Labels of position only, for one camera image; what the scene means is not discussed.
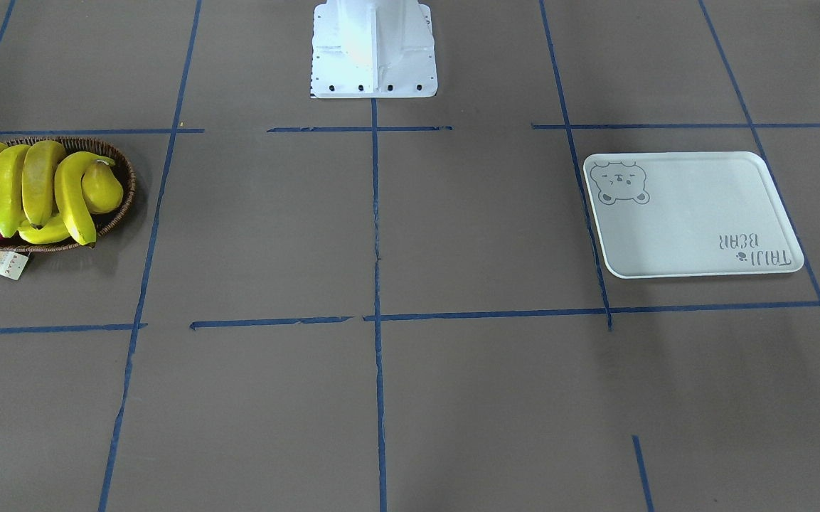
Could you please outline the brown wicker basket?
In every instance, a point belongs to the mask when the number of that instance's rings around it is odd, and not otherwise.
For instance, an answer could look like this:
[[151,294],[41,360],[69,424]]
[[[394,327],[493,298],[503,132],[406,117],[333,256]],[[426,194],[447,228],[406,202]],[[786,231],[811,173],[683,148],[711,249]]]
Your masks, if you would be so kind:
[[136,180],[127,157],[98,139],[0,142],[0,252],[95,246],[127,213]]

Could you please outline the paper tag on basket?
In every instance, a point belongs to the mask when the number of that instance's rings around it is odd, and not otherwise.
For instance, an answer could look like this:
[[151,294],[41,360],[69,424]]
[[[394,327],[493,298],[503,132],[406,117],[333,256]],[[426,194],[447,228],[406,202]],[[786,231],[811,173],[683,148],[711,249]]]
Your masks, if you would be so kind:
[[18,281],[30,260],[29,253],[0,252],[0,276]]

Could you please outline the white bear tray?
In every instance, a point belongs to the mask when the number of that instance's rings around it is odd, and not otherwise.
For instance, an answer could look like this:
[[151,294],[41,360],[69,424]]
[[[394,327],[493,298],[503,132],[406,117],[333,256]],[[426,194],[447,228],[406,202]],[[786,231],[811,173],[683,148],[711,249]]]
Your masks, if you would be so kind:
[[606,269],[618,278],[805,265],[770,169],[753,152],[593,154],[582,172]]

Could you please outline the yellow star fruit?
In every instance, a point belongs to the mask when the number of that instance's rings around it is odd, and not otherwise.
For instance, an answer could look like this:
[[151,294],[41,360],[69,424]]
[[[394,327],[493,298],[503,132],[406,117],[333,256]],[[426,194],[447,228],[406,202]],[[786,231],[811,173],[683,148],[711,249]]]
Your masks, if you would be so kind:
[[18,236],[33,245],[59,243],[71,238],[61,213],[52,214],[41,229],[34,228],[29,221],[25,220],[18,227]]

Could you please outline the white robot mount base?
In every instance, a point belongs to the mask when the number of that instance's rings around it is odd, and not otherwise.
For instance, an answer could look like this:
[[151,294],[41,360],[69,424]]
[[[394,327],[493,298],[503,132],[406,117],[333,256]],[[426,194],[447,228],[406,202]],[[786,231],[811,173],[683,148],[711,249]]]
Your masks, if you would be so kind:
[[438,90],[432,11],[419,1],[315,6],[310,96],[424,98]]

